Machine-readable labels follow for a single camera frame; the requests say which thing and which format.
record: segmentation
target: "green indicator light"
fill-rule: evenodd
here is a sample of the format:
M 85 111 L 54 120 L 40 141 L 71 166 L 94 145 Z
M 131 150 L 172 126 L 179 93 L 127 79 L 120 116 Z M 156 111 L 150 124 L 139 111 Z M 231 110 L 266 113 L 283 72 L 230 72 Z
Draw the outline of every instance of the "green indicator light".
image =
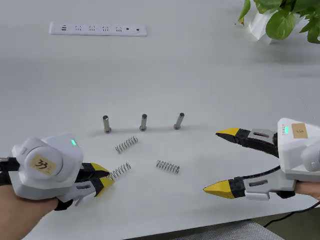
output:
M 76 141 L 75 141 L 74 139 L 71 139 L 71 142 L 72 142 L 72 144 L 73 144 L 74 146 L 77 146 L 77 143 L 76 143 Z

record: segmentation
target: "gray fabric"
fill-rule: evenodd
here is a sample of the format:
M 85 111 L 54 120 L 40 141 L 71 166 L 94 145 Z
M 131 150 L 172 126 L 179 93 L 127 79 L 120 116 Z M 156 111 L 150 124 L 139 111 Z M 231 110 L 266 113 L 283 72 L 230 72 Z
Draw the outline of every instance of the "gray fabric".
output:
M 284 240 L 251 220 L 208 226 L 204 232 L 172 240 Z

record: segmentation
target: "green leaf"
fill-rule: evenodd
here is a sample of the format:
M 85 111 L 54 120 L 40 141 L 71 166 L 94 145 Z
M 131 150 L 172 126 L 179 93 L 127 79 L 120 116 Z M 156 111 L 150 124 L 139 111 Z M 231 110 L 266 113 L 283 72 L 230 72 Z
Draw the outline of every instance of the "green leaf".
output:
M 272 15 L 265 27 L 265 32 L 272 39 L 287 38 L 295 27 L 296 19 L 292 13 L 280 10 Z
M 308 8 L 312 8 L 312 7 L 314 8 L 316 6 L 320 6 L 319 0 L 296 0 L 292 11 L 296 13 Z
M 242 25 L 245 25 L 245 15 L 249 12 L 250 7 L 251 7 L 250 0 L 244 0 L 242 12 L 241 12 L 240 17 L 238 19 L 238 22 L 241 23 Z
M 277 9 L 282 1 L 283 0 L 254 0 L 260 14 L 264 14 L 268 10 Z
M 312 43 L 312 44 L 320 44 L 320 41 L 318 40 L 320 34 L 320 28 L 318 26 L 315 26 L 313 28 L 311 28 L 308 31 L 308 42 Z
M 300 14 L 300 18 L 301 18 L 305 15 L 312 13 L 313 11 L 314 11 L 313 8 L 308 8 L 308 9 L 304 9 L 304 10 L 299 11 L 298 14 Z
M 256 2 L 256 3 L 255 3 L 255 6 L 256 6 L 256 9 L 258 9 L 258 12 L 259 12 L 260 14 L 264 14 L 266 11 L 268 11 L 268 9 L 265 8 L 265 7 L 263 7 L 263 6 L 261 5 L 261 3 L 259 3 L 259 2 Z
M 309 23 L 307 25 L 305 25 L 304 28 L 301 29 L 300 33 L 308 32 L 310 29 L 315 27 L 318 23 L 320 23 L 319 18 L 315 18 L 315 17 L 311 18 L 309 20 Z

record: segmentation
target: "handwritten label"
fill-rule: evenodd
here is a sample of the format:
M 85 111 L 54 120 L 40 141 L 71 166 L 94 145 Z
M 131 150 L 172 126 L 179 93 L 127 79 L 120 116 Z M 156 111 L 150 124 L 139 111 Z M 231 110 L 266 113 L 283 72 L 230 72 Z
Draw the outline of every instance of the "handwritten label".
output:
M 48 159 L 46 159 L 43 156 L 40 156 L 39 154 L 35 155 L 35 157 L 31 160 L 30 166 L 48 176 L 51 176 L 57 167 L 57 165 L 54 162 L 49 161 Z
M 292 123 L 292 133 L 294 139 L 307 139 L 308 133 L 304 123 Z

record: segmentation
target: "white flower pot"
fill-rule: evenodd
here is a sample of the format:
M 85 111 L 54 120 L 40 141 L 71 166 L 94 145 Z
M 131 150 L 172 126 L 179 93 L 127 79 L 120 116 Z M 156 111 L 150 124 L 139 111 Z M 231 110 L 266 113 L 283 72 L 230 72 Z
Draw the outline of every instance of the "white flower pot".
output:
M 258 12 L 257 9 L 255 9 L 255 14 L 251 19 L 249 19 L 249 25 L 248 30 L 249 32 L 259 41 L 265 42 L 267 44 L 270 44 L 276 40 L 268 37 L 266 34 L 266 26 L 271 18 L 271 16 L 274 14 L 269 13 L 269 11 L 265 12 L 264 14 L 261 14 Z M 298 14 L 295 14 L 295 27 L 291 34 L 298 33 L 303 26 L 305 26 L 308 21 L 304 18 L 300 18 Z

